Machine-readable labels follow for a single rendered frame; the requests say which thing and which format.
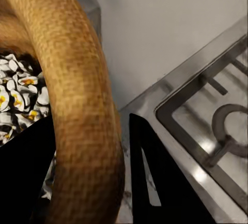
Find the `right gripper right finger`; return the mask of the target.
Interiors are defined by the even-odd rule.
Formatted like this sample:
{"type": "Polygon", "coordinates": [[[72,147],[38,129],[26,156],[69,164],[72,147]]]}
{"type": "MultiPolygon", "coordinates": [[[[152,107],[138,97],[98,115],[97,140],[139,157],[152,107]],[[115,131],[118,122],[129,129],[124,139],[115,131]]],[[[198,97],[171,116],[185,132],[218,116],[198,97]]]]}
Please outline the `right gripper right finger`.
{"type": "Polygon", "coordinates": [[[130,114],[133,224],[216,224],[149,122],[130,114]],[[149,201],[144,150],[162,206],[149,201]]]}

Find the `popcorn bag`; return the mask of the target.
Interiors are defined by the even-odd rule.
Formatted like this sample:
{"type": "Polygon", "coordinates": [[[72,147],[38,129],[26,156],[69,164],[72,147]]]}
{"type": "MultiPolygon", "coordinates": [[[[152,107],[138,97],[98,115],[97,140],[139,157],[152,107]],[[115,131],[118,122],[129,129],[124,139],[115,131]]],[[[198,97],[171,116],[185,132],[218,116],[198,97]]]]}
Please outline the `popcorn bag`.
{"type": "MultiPolygon", "coordinates": [[[[56,143],[46,218],[28,224],[118,224],[125,190],[121,120],[107,63],[78,0],[0,0],[0,55],[43,72],[56,143]]],[[[32,107],[35,103],[31,103],[32,107]]]]}

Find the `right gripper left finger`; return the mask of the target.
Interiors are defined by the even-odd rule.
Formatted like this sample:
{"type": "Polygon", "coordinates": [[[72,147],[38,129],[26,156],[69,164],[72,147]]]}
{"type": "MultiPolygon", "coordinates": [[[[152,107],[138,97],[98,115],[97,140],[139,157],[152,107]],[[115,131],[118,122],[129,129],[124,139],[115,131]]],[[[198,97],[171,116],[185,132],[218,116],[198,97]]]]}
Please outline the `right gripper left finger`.
{"type": "Polygon", "coordinates": [[[28,224],[55,154],[52,115],[0,146],[0,224],[28,224]]]}

